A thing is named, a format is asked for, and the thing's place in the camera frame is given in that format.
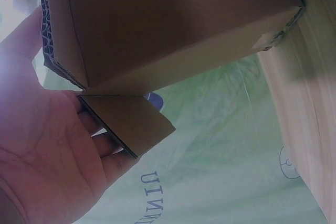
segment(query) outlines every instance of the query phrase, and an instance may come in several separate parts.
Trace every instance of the cardboard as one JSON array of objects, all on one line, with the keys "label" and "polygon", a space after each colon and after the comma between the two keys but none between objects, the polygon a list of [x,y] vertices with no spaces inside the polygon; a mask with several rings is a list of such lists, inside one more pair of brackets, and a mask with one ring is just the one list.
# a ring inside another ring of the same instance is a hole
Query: cardboard
[{"label": "cardboard", "polygon": [[[84,88],[82,101],[139,156],[174,128],[135,97],[269,49],[302,6],[301,0],[42,0],[46,65]],[[145,114],[150,123],[142,123]]]}]

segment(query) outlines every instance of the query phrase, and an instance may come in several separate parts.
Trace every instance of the wooden table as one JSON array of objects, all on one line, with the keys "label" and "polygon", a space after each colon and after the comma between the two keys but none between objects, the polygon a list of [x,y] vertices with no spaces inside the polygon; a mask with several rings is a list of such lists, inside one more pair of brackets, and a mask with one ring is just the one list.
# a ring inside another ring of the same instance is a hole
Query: wooden table
[{"label": "wooden table", "polygon": [[259,59],[291,159],[336,224],[336,0],[304,2],[298,23]]}]

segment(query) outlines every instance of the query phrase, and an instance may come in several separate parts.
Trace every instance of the finger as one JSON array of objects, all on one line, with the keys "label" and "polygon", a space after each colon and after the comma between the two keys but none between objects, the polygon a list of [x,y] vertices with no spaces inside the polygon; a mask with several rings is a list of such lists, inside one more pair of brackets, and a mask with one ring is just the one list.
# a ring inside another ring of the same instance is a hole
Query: finger
[{"label": "finger", "polygon": [[33,60],[42,46],[41,24],[42,11],[38,7],[0,43],[0,50],[9,57],[15,54]]},{"label": "finger", "polygon": [[73,103],[77,113],[80,113],[83,111],[83,105],[80,103],[79,99],[77,98],[77,95],[80,92],[74,91],[74,90],[61,90],[61,92],[65,94],[69,98],[69,100]]},{"label": "finger", "polygon": [[121,147],[112,140],[109,133],[105,132],[92,137],[100,157],[105,157],[118,152]]},{"label": "finger", "polygon": [[95,118],[93,118],[93,116],[91,116],[88,111],[79,113],[78,117],[91,136],[103,128],[102,125]]},{"label": "finger", "polygon": [[103,157],[101,162],[108,186],[111,186],[123,174],[131,169],[139,159],[133,159],[126,151]]}]

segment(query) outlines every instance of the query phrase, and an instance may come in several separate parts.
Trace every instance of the palm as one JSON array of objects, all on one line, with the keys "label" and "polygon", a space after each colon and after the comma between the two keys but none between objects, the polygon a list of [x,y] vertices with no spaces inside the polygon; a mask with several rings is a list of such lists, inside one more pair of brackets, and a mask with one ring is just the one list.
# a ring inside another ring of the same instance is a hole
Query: palm
[{"label": "palm", "polygon": [[92,139],[99,126],[74,92],[43,89],[31,60],[10,54],[0,59],[0,186],[30,223],[71,223],[134,161],[111,155],[105,134]]}]

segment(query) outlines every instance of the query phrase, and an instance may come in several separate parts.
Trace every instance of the green plastic bag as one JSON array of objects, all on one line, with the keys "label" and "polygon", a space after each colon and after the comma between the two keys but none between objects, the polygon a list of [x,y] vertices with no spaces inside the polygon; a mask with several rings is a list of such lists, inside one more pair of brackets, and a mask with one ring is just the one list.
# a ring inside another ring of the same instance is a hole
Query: green plastic bag
[{"label": "green plastic bag", "polygon": [[[51,72],[44,86],[71,87]],[[256,56],[147,98],[176,132],[146,153],[76,223],[327,223],[283,149]]]}]

